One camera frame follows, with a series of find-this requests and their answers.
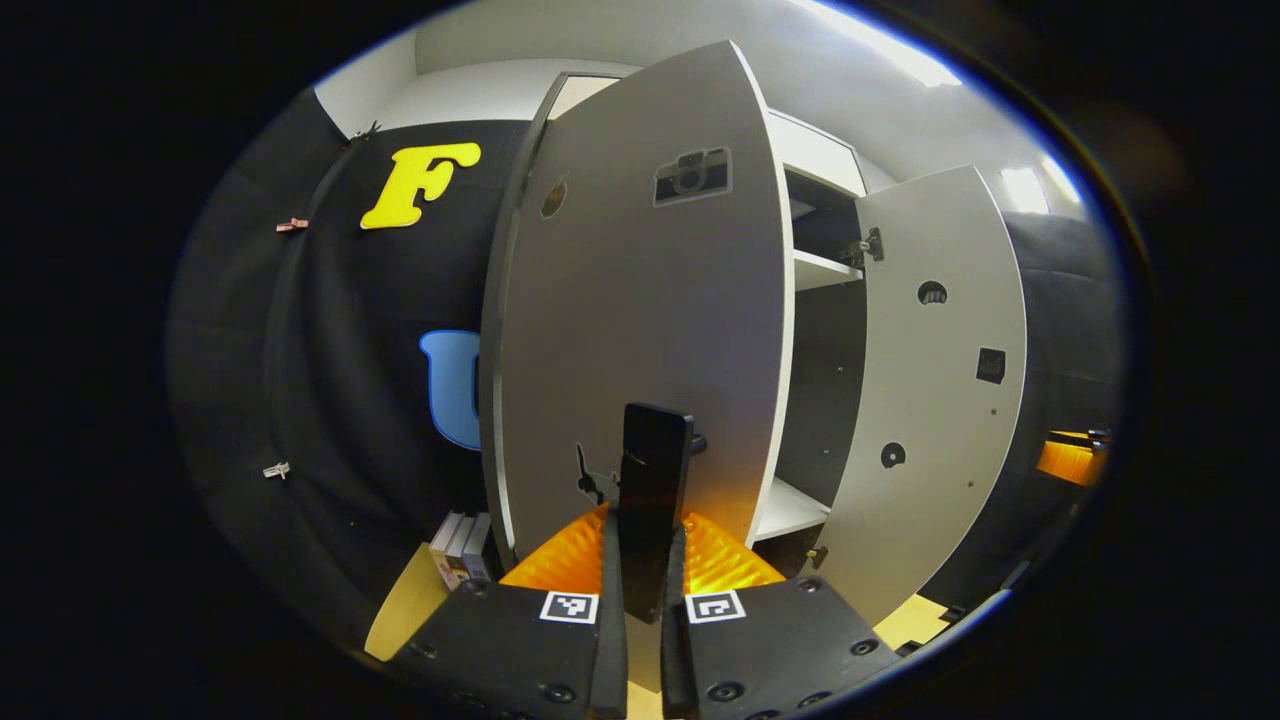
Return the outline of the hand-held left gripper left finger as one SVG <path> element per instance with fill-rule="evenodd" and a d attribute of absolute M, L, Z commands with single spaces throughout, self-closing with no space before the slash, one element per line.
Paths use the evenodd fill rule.
<path fill-rule="evenodd" d="M 392 655 L 439 719 L 622 719 L 628 651 L 617 520 L 571 521 L 498 582 L 460 584 Z"/>

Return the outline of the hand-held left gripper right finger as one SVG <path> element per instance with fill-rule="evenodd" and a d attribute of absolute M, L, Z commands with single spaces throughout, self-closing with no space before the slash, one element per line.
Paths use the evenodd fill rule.
<path fill-rule="evenodd" d="M 676 527 L 667 579 L 668 719 L 818 719 L 900 660 L 827 579 L 782 577 L 700 514 Z"/>

